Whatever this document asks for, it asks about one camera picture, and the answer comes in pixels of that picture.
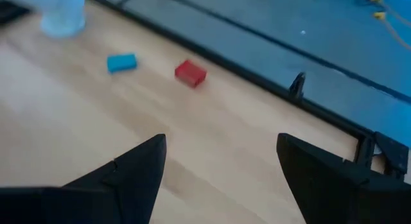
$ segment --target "wooden table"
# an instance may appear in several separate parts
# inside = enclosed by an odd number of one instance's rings
[[[0,185],[64,185],[157,133],[168,158],[152,223],[304,223],[275,143],[287,132],[346,159],[356,139],[94,3],[79,36],[38,15],[0,30]],[[134,52],[136,71],[107,74]],[[192,59],[193,90],[174,78]]]

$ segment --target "wooden tabletop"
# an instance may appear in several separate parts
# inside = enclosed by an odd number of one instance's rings
[[[168,158],[152,223],[304,223],[275,152],[286,132],[345,159],[356,139],[94,3],[53,40],[38,15],[0,30],[0,185],[64,185],[158,133]],[[136,71],[109,75],[110,54]],[[208,70],[191,89],[174,68]]]

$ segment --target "red block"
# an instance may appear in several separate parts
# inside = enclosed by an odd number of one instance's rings
[[[201,67],[186,60],[175,69],[175,76],[188,84],[190,87],[197,87],[206,78],[207,72]]]

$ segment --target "white object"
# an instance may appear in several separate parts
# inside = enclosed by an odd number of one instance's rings
[[[84,28],[85,0],[12,0],[42,13],[41,28],[50,37],[76,35]]]

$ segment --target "blue block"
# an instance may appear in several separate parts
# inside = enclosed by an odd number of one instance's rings
[[[107,68],[110,74],[132,70],[136,67],[137,60],[134,54],[113,55],[107,58]]]

